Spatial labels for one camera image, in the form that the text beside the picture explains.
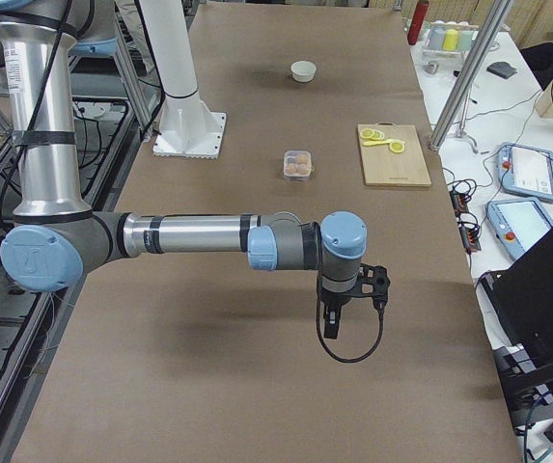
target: white pillar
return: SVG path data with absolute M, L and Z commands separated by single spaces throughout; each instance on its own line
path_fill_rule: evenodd
M 226 115 L 201 101 L 180 0 L 141 0 L 166 101 L 153 153 L 216 158 Z

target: container of eggs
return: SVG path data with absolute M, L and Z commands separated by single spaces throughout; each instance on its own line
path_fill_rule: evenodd
M 287 180 L 308 180 L 313 171 L 311 154 L 307 151 L 287 151 L 283 159 L 283 175 Z

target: table surface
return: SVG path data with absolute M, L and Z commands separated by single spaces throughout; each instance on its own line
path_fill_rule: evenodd
M 480 221 L 485 217 L 484 206 L 488 201 L 514 198 L 513 195 L 499 191 L 496 158 L 489 158 L 486 161 L 492 178 L 484 169 L 483 161 L 486 158 L 492 156 L 502 143 L 514 143 L 519 136 L 518 143 L 521 145 L 553 151 L 553 119 L 542 119 L 534 110 L 534 103 L 541 94 L 536 78 L 508 33 L 499 33 L 497 41 L 500 44 L 499 49 L 488 53 L 482 70 L 474 81 L 471 97 L 477 101 L 477 104 L 470 104 L 467 117 L 471 118 L 478 113 L 510 108 L 515 103 L 528 98 L 530 100 L 510 111 L 478 116 L 467 122 L 466 132 L 477 140 L 480 151 L 483 153 L 474 154 L 467 142 L 454 138 L 446 139 L 439 151 L 443 165 L 455 174 L 456 179 L 472 178 L 479 185 L 489 185 L 486 188 L 478 189 L 469 204 L 470 210 Z M 431 123 L 436 123 L 456 82 L 453 71 L 462 68 L 462 61 L 460 59 L 439 59 L 439 71 L 434 75 L 429 75 L 423 71 L 423 65 L 430 59 L 436 60 L 436 58 L 424 56 L 422 43 L 411 47 L 411 56 L 420 87 L 424 93 L 429 120 Z M 517 69 L 517 74 L 506 80 L 485 70 L 488 65 L 498 61 L 510 63 Z M 445 178 L 448 182 L 453 180 L 451 173 L 446 172 Z M 553 204 L 544 204 L 543 206 L 553 218 Z M 475 253 L 472 259 L 471 276 L 474 279 L 478 279 L 488 270 L 502 270 L 510 267 L 512 259 L 496 238 L 488 221 L 483 224 L 481 245 L 482 251 Z M 493 348 L 510 345 L 481 287 L 478 289 L 478 299 L 484 315 L 488 338 Z M 541 422 L 531 433 L 531 444 L 528 447 L 535 455 L 540 455 L 548 447 L 549 443 L 541 436 L 541 432 L 551 422 Z M 545 461 L 552 463 L 553 455 Z
M 144 146 L 118 209 L 358 213 L 364 261 L 392 280 L 383 343 L 331 360 L 312 272 L 253 272 L 242 254 L 117 261 L 88 278 L 14 462 L 518 462 L 438 156 L 430 189 L 364 186 L 358 123 L 430 133 L 399 14 L 208 4 L 191 42 L 203 99 L 228 114 L 220 157 Z M 309 84 L 289 78 L 300 59 L 318 65 Z M 308 182 L 282 179 L 292 149 L 313 155 Z M 332 347 L 361 352 L 375 321 L 346 306 Z

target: wooden cutting board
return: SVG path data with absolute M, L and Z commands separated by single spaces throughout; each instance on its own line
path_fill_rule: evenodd
M 374 128 L 385 133 L 385 138 L 405 141 L 400 154 L 390 151 L 387 145 L 364 147 L 360 131 Z M 370 186 L 430 186 L 429 170 L 424 160 L 415 125 L 359 124 L 358 142 L 362 155 L 364 183 Z

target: yellow cup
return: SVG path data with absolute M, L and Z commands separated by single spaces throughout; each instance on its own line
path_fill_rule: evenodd
M 446 38 L 443 40 L 443 49 L 445 51 L 455 51 L 458 46 L 458 31 L 456 29 L 448 29 Z

